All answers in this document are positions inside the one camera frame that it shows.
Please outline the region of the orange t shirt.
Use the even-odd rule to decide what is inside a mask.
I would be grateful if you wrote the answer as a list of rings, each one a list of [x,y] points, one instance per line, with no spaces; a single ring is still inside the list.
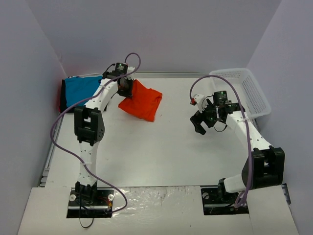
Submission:
[[[118,107],[124,112],[145,121],[154,122],[162,93],[146,88],[138,80],[133,84],[133,95],[122,100]]]

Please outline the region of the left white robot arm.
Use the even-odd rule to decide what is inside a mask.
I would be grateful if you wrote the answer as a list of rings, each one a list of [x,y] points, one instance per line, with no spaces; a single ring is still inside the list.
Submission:
[[[74,109],[74,133],[80,145],[80,171],[75,184],[75,194],[92,205],[98,200],[96,174],[97,149],[105,134],[102,113],[115,94],[131,97],[135,67],[116,63],[111,72],[104,72],[93,98]]]

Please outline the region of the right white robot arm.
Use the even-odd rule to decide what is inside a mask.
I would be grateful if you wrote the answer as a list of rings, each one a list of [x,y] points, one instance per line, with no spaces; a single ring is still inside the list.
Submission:
[[[215,92],[213,100],[202,94],[191,98],[191,105],[198,110],[190,117],[195,131],[204,135],[204,123],[208,128],[217,122],[229,127],[244,147],[248,158],[241,171],[233,177],[223,178],[218,182],[217,197],[222,202],[230,201],[235,194],[246,189],[258,189],[282,184],[285,152],[280,147],[270,144],[248,118],[245,109],[239,103],[227,98],[227,92]]]

